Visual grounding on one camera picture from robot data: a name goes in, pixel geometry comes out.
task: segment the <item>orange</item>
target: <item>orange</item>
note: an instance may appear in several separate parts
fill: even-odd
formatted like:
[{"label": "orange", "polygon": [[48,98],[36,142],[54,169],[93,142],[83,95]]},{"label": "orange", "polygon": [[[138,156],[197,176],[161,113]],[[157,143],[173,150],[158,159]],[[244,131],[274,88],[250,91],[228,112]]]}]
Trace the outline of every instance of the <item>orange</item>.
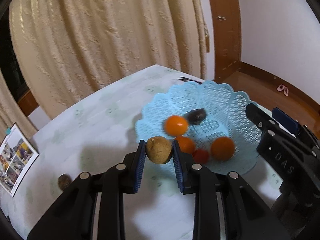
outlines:
[{"label": "orange", "polygon": [[196,144],[189,137],[178,136],[175,140],[179,143],[180,151],[184,153],[193,154],[196,149]]},{"label": "orange", "polygon": [[171,136],[183,135],[187,130],[187,120],[178,115],[170,116],[164,123],[164,131]]},{"label": "orange", "polygon": [[211,144],[211,155],[218,161],[227,161],[235,153],[235,143],[229,137],[219,137]]},{"label": "orange", "polygon": [[200,164],[205,164],[209,160],[209,153],[204,149],[197,149],[192,156],[193,160]]}]

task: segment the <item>table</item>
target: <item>table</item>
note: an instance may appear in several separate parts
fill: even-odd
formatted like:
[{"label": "table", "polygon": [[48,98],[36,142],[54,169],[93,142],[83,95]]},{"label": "table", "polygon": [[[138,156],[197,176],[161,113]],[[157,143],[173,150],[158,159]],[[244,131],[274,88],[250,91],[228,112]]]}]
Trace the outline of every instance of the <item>table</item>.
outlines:
[{"label": "table", "polygon": [[[156,93],[182,84],[180,76],[196,77],[154,65],[104,87],[49,122],[31,139],[39,157],[21,182],[14,198],[0,189],[0,205],[24,238],[61,194],[57,179],[72,179],[82,171],[105,172],[136,151],[134,124],[141,109]],[[271,112],[260,107],[266,113]],[[271,207],[282,182],[258,157],[257,165],[243,176]],[[138,240],[192,239],[194,195],[182,195],[176,181],[142,178],[136,195],[125,195],[126,238]]]}]

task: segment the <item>light blue plastic basket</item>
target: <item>light blue plastic basket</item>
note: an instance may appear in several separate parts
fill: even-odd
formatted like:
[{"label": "light blue plastic basket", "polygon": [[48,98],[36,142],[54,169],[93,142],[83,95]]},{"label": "light blue plastic basket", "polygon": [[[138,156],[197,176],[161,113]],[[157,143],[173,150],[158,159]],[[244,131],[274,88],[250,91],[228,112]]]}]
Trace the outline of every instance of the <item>light blue plastic basket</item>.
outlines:
[{"label": "light blue plastic basket", "polygon": [[[153,136],[172,140],[173,137],[164,132],[163,122],[171,115],[184,115],[193,109],[204,108],[206,119],[200,125],[190,125],[184,136],[192,138],[197,148],[209,151],[216,138],[232,138],[236,145],[234,156],[225,162],[211,158],[205,166],[215,173],[226,175],[229,171],[236,171],[242,175],[256,164],[256,147],[261,135],[245,115],[249,103],[256,104],[245,92],[234,92],[228,84],[206,81],[202,85],[195,82],[174,85],[166,94],[156,94],[142,109],[142,119],[135,124],[137,142]],[[157,169],[174,174],[172,160]]]}]

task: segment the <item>beige curtain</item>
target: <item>beige curtain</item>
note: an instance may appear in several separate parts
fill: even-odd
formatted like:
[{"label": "beige curtain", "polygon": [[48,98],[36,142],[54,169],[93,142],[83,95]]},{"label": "beige curtain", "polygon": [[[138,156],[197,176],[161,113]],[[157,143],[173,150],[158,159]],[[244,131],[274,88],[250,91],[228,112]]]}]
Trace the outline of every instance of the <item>beige curtain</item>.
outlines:
[{"label": "beige curtain", "polygon": [[13,0],[10,30],[22,74],[54,118],[153,64],[205,75],[199,0]]},{"label": "beige curtain", "polygon": [[36,132],[36,128],[31,124],[28,118],[19,108],[18,104],[12,97],[7,83],[0,71],[0,140],[6,136],[6,131],[17,123],[20,130],[27,138],[31,138]]}]

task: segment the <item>white wall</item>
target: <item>white wall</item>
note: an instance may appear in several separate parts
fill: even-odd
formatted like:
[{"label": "white wall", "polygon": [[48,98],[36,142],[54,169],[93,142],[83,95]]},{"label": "white wall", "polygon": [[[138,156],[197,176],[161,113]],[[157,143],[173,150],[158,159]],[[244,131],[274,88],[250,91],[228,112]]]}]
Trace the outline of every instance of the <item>white wall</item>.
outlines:
[{"label": "white wall", "polygon": [[241,60],[320,103],[320,24],[305,0],[239,0]]},{"label": "white wall", "polygon": [[207,75],[206,80],[214,79],[214,39],[213,39],[213,23],[211,15],[211,7],[209,0],[201,0],[204,14],[204,21],[207,24],[210,37],[210,53],[207,53]]},{"label": "white wall", "polygon": [[29,114],[28,118],[38,130],[51,121],[40,106]]}]

